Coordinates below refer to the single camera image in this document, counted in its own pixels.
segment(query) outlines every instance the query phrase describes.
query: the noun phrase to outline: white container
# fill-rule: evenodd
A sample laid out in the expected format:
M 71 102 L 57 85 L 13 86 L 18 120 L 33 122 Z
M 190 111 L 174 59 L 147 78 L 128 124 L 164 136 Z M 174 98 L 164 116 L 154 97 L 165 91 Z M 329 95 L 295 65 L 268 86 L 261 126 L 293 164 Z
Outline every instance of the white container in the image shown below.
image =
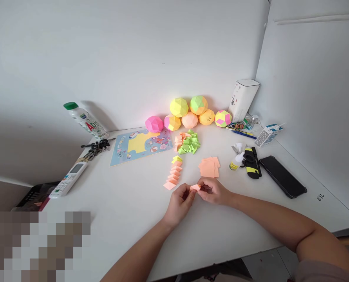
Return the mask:
M 237 170 L 242 165 L 242 161 L 244 160 L 244 154 L 245 152 L 242 152 L 230 162 L 229 168 L 231 170 Z
M 255 80 L 237 80 L 228 112 L 232 122 L 243 121 L 260 86 Z
M 259 134 L 259 136 L 254 141 L 254 144 L 258 148 L 262 148 L 266 145 L 268 145 L 270 142 L 272 142 L 275 137 L 283 131 L 283 128 L 281 125 L 277 125 L 276 123 L 267 125 L 265 128 L 263 128 L 262 132 Z
M 107 139 L 109 137 L 109 134 L 104 130 L 100 123 L 85 109 L 79 108 L 77 103 L 69 102 L 63 106 L 66 110 L 69 110 L 70 116 L 94 137 L 100 140 Z

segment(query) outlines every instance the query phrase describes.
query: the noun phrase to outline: black phone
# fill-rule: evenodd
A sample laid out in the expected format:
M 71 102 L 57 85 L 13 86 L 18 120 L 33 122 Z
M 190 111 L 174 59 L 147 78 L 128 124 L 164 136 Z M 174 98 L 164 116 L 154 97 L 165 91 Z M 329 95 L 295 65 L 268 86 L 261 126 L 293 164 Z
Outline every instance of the black phone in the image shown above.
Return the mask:
M 307 189 L 274 156 L 260 159 L 259 163 L 289 198 L 294 199 L 307 192 Z

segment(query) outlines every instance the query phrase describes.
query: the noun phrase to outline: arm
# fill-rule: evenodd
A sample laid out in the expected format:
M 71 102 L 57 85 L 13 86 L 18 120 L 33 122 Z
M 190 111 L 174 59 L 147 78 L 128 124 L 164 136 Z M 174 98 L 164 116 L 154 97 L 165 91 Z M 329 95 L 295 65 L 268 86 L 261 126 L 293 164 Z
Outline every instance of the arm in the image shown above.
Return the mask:
M 214 178 L 198 181 L 203 200 L 240 210 L 297 253 L 299 261 L 327 262 L 349 271 L 349 251 L 325 228 L 310 218 L 283 206 L 227 190 Z
M 182 184 L 170 197 L 168 209 L 150 231 L 135 243 L 105 274 L 100 282 L 144 282 L 164 241 L 184 219 L 193 204 L 196 190 Z

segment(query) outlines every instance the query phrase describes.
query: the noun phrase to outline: forearm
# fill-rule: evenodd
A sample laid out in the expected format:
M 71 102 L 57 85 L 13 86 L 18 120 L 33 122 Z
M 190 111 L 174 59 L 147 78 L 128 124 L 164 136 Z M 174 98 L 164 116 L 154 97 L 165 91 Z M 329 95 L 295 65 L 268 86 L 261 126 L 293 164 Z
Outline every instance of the forearm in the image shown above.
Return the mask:
M 315 231 L 327 232 L 308 217 L 271 202 L 232 193 L 228 205 L 254 219 L 293 252 Z
M 105 274 L 101 282 L 144 282 L 172 228 L 159 221 Z

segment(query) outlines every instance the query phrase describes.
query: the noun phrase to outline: person's left hand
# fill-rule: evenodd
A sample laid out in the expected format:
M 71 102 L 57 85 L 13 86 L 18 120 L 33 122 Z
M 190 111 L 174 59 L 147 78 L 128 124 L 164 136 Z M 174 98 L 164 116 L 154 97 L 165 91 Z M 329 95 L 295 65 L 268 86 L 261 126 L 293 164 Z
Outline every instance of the person's left hand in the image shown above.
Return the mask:
M 195 189 L 189 191 L 190 185 L 184 183 L 172 193 L 168 209 L 163 217 L 163 221 L 170 228 L 175 228 L 189 212 L 197 194 Z

